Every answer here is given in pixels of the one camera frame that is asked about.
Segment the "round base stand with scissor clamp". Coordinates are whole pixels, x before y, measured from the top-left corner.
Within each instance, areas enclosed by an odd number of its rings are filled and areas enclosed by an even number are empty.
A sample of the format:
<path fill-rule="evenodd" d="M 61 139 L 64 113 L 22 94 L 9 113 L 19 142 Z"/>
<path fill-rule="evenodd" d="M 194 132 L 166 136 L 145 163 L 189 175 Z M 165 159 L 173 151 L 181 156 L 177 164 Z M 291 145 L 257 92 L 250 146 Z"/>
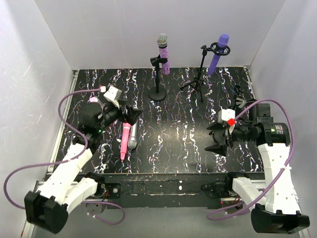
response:
<path fill-rule="evenodd" d="M 241 88 L 240 85 L 234 86 L 233 95 L 234 95 L 233 103 L 229 106 L 228 109 L 232 109 L 235 111 L 235 117 L 239 115 L 248 105 L 256 101 L 255 99 L 248 99 L 248 100 L 245 99 L 244 90 Z M 222 144 L 224 141 L 223 133 L 224 133 L 224 129 L 214 130 L 214 131 L 210 131 L 209 135 L 212 137 L 213 142 L 216 142 L 216 143 L 219 142 Z"/>

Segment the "silver microphone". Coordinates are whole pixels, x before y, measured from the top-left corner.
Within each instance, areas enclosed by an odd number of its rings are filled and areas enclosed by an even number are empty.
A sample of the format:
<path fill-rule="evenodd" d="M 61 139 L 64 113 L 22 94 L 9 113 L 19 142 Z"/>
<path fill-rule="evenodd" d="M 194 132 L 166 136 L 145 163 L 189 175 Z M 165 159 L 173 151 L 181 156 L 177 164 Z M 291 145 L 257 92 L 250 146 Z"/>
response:
<path fill-rule="evenodd" d="M 134 125 L 130 128 L 130 134 L 128 139 L 128 148 L 129 149 L 135 149 L 137 147 L 137 132 L 138 132 L 138 122 L 136 122 Z"/>

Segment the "round base stand with clip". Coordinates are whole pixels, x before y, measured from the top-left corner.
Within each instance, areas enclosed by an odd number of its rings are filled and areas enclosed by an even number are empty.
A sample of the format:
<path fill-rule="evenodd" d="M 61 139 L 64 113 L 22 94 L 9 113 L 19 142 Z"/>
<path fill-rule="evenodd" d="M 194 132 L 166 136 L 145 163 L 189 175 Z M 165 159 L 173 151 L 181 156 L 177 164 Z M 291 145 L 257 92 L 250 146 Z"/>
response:
<path fill-rule="evenodd" d="M 152 66 L 155 68 L 155 86 L 149 91 L 149 98 L 153 101 L 160 102 L 166 98 L 166 90 L 160 85 L 159 71 L 160 64 L 167 63 L 167 58 L 161 58 L 160 55 L 150 58 Z"/>

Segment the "purple glitter microphone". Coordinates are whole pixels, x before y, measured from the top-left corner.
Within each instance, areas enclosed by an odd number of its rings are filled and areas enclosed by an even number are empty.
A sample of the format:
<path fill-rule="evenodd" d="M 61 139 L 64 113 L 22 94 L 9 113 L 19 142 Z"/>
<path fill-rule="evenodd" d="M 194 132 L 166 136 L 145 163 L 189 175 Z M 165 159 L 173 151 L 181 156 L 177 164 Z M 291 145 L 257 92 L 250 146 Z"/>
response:
<path fill-rule="evenodd" d="M 160 33 L 157 37 L 157 44 L 159 49 L 159 55 L 161 59 L 164 59 L 162 63 L 163 74 L 170 74 L 170 65 L 169 65 L 169 56 L 168 56 L 168 47 L 167 47 L 168 37 L 164 33 Z"/>

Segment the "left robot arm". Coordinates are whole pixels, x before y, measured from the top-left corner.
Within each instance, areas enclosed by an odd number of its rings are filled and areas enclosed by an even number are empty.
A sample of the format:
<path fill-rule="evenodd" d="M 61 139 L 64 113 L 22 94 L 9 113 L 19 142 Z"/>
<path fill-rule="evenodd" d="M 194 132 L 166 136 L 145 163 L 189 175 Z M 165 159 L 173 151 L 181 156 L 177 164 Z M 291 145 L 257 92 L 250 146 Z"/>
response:
<path fill-rule="evenodd" d="M 64 159 L 49 179 L 36 191 L 24 197 L 27 221 L 53 234 L 65 226 L 69 214 L 90 196 L 106 192 L 105 179 L 92 172 L 87 173 L 76 185 L 76 179 L 84 165 L 93 157 L 102 141 L 102 131 L 116 120 L 134 124 L 142 109 L 113 103 L 90 103 L 82 112 L 78 130 L 84 135 L 75 136 Z"/>

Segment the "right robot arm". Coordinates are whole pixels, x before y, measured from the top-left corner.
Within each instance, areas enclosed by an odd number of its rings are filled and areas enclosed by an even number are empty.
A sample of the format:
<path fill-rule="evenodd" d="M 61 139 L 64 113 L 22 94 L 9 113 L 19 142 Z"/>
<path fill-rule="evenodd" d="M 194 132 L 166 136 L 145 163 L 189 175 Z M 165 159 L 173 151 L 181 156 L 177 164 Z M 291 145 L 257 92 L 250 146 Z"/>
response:
<path fill-rule="evenodd" d="M 212 144 L 206 151 L 222 156 L 235 142 L 254 142 L 261 155 L 266 188 L 259 191 L 246 173 L 230 172 L 224 189 L 242 199 L 242 209 L 218 218 L 251 213 L 257 233 L 294 234 L 310 226 L 310 219 L 300 211 L 291 178 L 290 160 L 294 153 L 294 134 L 290 123 L 274 122 L 267 100 L 255 101 L 239 114 L 223 109 L 217 121 L 207 129 Z"/>

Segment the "tall tripod microphone stand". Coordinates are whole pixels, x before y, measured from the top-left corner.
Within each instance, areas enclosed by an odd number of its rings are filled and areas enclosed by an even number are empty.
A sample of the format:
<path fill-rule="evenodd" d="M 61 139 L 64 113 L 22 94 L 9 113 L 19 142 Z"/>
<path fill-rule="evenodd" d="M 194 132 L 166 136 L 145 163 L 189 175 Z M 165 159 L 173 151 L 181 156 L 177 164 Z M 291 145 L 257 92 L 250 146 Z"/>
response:
<path fill-rule="evenodd" d="M 202 78 L 202 72 L 203 72 L 203 64 L 205 61 L 205 57 L 208 54 L 208 52 L 211 52 L 210 50 L 210 46 L 207 47 L 206 45 L 201 46 L 202 49 L 202 60 L 201 60 L 201 64 L 200 67 L 197 69 L 197 76 L 194 77 L 194 80 L 186 83 L 185 85 L 180 87 L 180 91 L 182 91 L 184 88 L 186 87 L 191 87 L 194 89 L 195 92 L 199 92 L 200 94 L 200 101 L 203 102 L 203 96 L 202 96 L 202 85 L 203 85 L 203 78 Z"/>

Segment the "pink microphone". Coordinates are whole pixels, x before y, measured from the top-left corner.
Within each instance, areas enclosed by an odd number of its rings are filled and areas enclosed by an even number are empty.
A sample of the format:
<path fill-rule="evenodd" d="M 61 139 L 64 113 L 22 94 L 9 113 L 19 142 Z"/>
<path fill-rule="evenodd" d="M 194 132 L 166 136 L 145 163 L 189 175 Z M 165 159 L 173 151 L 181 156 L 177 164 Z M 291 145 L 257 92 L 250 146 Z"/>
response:
<path fill-rule="evenodd" d="M 120 146 L 120 159 L 123 162 L 125 160 L 127 150 L 128 150 L 128 140 L 130 135 L 131 124 L 124 122 L 122 125 L 123 125 L 123 131 L 122 131 L 121 146 Z"/>

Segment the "pink microphone case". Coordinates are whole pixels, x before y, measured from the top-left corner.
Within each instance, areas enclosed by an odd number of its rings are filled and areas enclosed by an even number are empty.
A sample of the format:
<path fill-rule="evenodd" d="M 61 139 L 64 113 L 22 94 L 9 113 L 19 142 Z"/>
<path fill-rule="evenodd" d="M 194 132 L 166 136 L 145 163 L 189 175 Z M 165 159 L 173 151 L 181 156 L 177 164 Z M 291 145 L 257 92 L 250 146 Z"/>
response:
<path fill-rule="evenodd" d="M 98 97 L 91 97 L 91 98 L 89 99 L 89 102 L 90 102 L 90 103 L 98 103 L 101 107 L 104 106 L 103 103 L 99 100 Z"/>

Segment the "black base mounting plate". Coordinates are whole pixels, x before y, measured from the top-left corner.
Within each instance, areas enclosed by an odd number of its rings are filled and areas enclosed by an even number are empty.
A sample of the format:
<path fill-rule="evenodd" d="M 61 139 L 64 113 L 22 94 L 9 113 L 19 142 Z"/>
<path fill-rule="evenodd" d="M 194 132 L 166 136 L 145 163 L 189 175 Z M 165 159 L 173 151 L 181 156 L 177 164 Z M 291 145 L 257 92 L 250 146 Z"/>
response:
<path fill-rule="evenodd" d="M 225 173 L 103 174 L 106 201 L 124 208 L 206 207 L 218 209 L 242 202 L 225 191 Z"/>

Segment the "aluminium rail frame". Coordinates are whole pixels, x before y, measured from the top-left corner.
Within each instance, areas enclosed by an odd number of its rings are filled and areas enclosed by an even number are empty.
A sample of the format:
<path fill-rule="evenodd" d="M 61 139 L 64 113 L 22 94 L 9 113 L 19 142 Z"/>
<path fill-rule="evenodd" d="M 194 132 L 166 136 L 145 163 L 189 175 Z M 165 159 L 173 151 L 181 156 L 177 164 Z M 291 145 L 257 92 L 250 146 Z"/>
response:
<path fill-rule="evenodd" d="M 95 218 L 111 207 L 207 207 L 209 220 L 250 213 L 265 234 L 310 225 L 290 175 L 290 127 L 254 98 L 244 67 L 75 75 L 56 159 L 24 198 L 29 223 L 58 234 L 85 204 Z"/>

